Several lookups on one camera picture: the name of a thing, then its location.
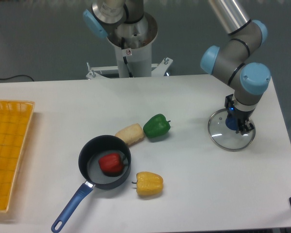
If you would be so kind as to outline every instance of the metal mount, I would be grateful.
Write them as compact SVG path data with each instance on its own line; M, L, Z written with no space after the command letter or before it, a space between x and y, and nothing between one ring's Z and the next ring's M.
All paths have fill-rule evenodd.
M161 76L169 76L170 74L167 72L169 67L171 66L174 60L165 57L161 63L152 64L152 77L161 77ZM110 66L110 67L90 67L87 62L88 73L86 75L86 79L110 79L110 78L119 78L118 75L118 67Z

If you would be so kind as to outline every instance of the metal rim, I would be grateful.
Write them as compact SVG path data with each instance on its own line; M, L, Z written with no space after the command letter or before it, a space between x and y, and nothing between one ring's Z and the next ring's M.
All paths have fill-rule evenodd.
M210 133L210 123L211 123L211 120L212 120L212 119L214 118L214 116L217 115L218 113L225 112L225 111L226 111L226 109L223 108L223 109L220 109L220 110L216 111L215 113L213 113L213 114L211 115L211 117L210 117L210 119L209 119L209 121L208 121L208 134L209 134L209 137L212 139L212 141L213 141L213 142L214 142L218 147L220 147L220 148L222 148L222 149L224 149L224 150L231 151L231 152L236 152L236 151L243 150L243 149L245 149L246 147L248 147L248 146L252 143L253 139L254 139L255 136L256 136L256 130L255 130L256 127L255 127L253 121L251 120L251 118L249 118L249 120L250 120L250 122L251 122L251 123L253 124L253 126L254 126L253 136L252 136L251 140L249 141L249 143L248 143L247 145L245 145L244 147L241 147L241 148L238 148L238 149L227 148L227 147L224 147L224 146L220 145L219 143L217 143L217 142L213 139L213 137L211 136L211 133Z

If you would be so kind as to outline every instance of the black pot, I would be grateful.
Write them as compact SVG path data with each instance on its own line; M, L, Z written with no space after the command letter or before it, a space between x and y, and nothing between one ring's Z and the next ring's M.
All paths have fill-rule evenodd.
M101 171L98 160L102 156L113 152L121 155L125 166L119 176L109 177L104 175ZM52 232L58 233L61 231L77 206L94 187L100 189L113 189L120 186L129 176L130 164L130 150L126 143L118 137L102 135L95 137L86 143L79 155L79 169L86 181L80 186L67 206L58 216L51 227Z

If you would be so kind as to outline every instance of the glass pot lid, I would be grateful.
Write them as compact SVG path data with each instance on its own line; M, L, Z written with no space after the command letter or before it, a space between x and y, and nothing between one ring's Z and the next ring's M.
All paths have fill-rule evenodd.
M238 151L246 148L250 145L256 135L256 129L254 128L249 133L242 135L236 133L235 130L231 130L226 126L226 118L228 112L226 109L221 109L215 112L209 119L208 132L212 140L219 147L228 151Z

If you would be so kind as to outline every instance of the gray wall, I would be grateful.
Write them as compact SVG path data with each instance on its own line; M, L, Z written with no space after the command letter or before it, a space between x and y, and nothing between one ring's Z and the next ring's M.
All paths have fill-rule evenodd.
M291 0L240 2L252 19L268 27L267 41L247 62L270 68L291 140ZM95 38L82 20L90 5L91 0L0 2L0 77L75 80L85 78L86 62L116 65L112 46ZM205 0L145 0L145 10L159 25L152 61L171 57L172 75L203 74L199 62L205 50L228 41Z

